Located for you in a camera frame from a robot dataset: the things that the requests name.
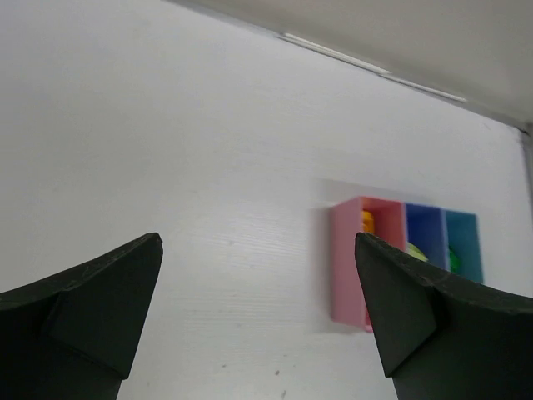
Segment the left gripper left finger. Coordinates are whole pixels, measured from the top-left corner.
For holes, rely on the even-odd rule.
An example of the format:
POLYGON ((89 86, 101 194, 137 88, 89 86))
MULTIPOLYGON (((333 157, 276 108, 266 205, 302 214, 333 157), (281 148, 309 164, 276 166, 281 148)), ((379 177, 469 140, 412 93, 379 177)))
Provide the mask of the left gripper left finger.
POLYGON ((129 378, 162 265, 144 234, 1 294, 3 399, 115 399, 129 378))

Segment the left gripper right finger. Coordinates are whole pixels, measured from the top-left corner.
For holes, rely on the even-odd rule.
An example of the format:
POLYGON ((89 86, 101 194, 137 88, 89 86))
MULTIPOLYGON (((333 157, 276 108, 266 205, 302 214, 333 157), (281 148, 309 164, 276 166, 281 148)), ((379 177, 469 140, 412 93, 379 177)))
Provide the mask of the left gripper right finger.
POLYGON ((356 267, 399 399, 530 399, 532 300, 422 262, 369 233, 356 267))

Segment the dark green wedge lego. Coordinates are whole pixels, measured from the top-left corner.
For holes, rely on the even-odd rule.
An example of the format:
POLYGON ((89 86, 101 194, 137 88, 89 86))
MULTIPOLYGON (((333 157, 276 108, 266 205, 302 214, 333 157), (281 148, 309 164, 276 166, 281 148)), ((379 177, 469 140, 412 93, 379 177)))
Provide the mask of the dark green wedge lego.
POLYGON ((460 274, 462 262, 452 247, 448 247, 448 260, 450 272, 454 274, 460 274))

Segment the light yellow lego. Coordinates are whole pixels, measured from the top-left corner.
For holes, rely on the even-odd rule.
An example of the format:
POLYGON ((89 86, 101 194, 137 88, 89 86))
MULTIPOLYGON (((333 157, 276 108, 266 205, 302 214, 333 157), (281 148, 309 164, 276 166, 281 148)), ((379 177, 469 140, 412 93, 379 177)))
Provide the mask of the light yellow lego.
POLYGON ((409 242, 407 243, 406 250, 410 256, 421 260, 422 262, 428 261, 428 257, 416 245, 409 242))

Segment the orange striped lego brick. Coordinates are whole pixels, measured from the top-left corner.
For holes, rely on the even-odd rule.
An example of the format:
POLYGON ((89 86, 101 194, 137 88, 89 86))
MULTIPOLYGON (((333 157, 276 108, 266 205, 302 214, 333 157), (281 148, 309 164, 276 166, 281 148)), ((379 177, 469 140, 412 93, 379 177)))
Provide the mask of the orange striped lego brick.
POLYGON ((376 219, 372 211, 363 209, 361 211, 362 231, 364 233, 376 234, 376 219))

